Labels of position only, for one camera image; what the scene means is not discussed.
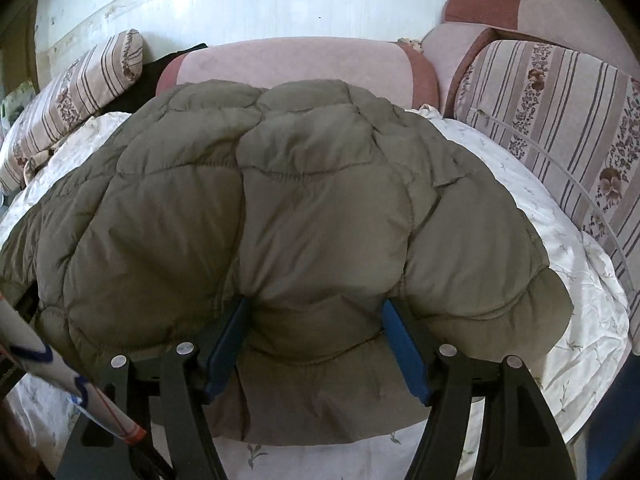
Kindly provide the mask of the olive quilted hooded jacket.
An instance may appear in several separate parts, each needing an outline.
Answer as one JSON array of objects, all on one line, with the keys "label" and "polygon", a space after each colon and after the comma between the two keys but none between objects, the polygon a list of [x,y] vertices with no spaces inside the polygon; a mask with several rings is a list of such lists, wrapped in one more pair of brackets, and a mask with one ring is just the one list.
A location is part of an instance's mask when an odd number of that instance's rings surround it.
[{"label": "olive quilted hooded jacket", "polygon": [[388,297],[472,358],[543,358],[572,316],[544,244],[479,158],[363,88],[172,89],[123,122],[11,231],[1,289],[97,378],[159,356],[234,295],[254,324],[215,436],[350,443],[422,422],[384,337]]}]

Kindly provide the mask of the white leaf print bedsheet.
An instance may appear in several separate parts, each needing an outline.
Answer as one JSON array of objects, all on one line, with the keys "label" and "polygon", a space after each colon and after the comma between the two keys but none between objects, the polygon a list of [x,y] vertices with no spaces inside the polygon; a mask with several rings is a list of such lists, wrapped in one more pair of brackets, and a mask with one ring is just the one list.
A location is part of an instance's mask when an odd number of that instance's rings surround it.
[{"label": "white leaf print bedsheet", "polygon": [[[544,187],[511,154],[483,133],[434,107],[418,115],[447,139],[474,153],[513,195],[544,242],[551,269],[564,283],[574,311],[570,324],[546,357],[530,371],[544,394],[563,438],[571,441],[605,397],[629,356],[628,302],[602,247],[564,219]],[[65,392],[28,375],[4,405],[46,471],[58,468],[78,411]],[[406,470],[424,426],[354,444],[276,448],[218,438],[224,466],[239,479],[397,479]]]}]

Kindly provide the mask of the white blue patterned sleeve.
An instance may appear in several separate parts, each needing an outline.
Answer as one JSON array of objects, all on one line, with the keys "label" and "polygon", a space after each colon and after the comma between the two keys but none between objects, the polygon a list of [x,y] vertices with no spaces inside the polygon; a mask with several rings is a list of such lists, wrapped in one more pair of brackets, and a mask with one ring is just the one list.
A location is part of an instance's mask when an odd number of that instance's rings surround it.
[{"label": "white blue patterned sleeve", "polygon": [[88,419],[127,444],[146,437],[146,431],[126,415],[90,380],[69,366],[50,344],[1,297],[1,347],[22,370],[66,391]]}]

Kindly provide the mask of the black garment behind bolster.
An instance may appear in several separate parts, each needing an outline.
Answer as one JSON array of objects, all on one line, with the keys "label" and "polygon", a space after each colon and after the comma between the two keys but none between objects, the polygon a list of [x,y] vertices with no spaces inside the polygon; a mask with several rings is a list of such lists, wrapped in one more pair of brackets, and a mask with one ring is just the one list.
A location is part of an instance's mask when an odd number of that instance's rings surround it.
[{"label": "black garment behind bolster", "polygon": [[136,82],[123,94],[105,105],[102,108],[101,113],[122,112],[134,114],[137,110],[140,110],[146,102],[154,98],[160,76],[162,76],[165,68],[175,58],[178,58],[180,55],[205,48],[207,48],[207,44],[202,42],[201,44],[197,44],[189,49],[171,52],[154,62],[144,64],[141,75]]}]

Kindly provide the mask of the striped floral cushion right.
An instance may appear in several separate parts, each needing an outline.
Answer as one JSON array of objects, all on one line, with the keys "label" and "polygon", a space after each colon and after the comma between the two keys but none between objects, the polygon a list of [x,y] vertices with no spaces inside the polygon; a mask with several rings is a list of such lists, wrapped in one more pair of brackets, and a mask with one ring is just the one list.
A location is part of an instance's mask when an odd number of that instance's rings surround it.
[{"label": "striped floral cushion right", "polygon": [[610,256],[639,339],[639,81],[594,56],[524,40],[488,44],[452,116],[519,160]]}]

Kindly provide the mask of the striped floral cushion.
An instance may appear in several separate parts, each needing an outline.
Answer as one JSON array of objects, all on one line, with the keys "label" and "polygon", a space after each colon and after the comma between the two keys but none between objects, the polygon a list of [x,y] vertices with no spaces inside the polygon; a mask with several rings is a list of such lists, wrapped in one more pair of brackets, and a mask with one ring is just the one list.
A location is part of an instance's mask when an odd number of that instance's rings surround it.
[{"label": "striped floral cushion", "polygon": [[93,47],[52,79],[17,117],[1,145],[1,192],[25,186],[24,169],[140,77],[143,38],[125,30]]},{"label": "striped floral cushion", "polygon": [[519,160],[610,256],[639,339],[639,81],[594,56],[524,40],[488,44],[452,116]]}]

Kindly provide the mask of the striped floral cushion left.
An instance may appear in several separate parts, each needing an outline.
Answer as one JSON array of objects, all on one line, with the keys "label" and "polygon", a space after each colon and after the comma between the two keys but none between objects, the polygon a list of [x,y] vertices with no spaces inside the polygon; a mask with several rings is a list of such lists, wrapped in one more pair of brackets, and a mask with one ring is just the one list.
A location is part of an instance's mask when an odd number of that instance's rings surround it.
[{"label": "striped floral cushion left", "polygon": [[93,47],[52,79],[17,117],[1,145],[1,192],[25,186],[24,169],[140,77],[143,38],[125,30]]}]

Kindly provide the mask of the leaf print blanket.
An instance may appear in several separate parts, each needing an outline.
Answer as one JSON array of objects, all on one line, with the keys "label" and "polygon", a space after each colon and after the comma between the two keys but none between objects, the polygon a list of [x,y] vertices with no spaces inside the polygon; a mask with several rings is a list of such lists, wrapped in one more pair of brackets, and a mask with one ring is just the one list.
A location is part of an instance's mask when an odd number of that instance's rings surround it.
[{"label": "leaf print blanket", "polygon": [[1,125],[9,131],[26,106],[35,99],[37,91],[30,79],[21,82],[1,101]]}]

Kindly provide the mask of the pink bolster cushion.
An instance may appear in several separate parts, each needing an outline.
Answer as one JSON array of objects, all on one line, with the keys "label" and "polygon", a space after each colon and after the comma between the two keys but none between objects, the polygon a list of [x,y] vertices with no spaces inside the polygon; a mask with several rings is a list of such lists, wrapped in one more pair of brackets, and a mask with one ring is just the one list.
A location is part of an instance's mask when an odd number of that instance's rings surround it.
[{"label": "pink bolster cushion", "polygon": [[440,104],[435,69],[410,44],[333,37],[250,40],[183,53],[163,70],[155,93],[211,79],[262,88],[338,79],[402,108]]}]

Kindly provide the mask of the pink sofa backrest cushion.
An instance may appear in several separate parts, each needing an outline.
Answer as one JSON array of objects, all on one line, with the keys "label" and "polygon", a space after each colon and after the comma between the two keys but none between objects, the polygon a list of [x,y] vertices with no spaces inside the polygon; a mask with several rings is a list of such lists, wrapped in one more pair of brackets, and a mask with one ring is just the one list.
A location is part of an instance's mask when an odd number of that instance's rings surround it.
[{"label": "pink sofa backrest cushion", "polygon": [[422,53],[438,79],[439,109],[449,116],[466,69],[493,41],[521,39],[588,53],[637,78],[639,60],[596,0],[448,0]]}]

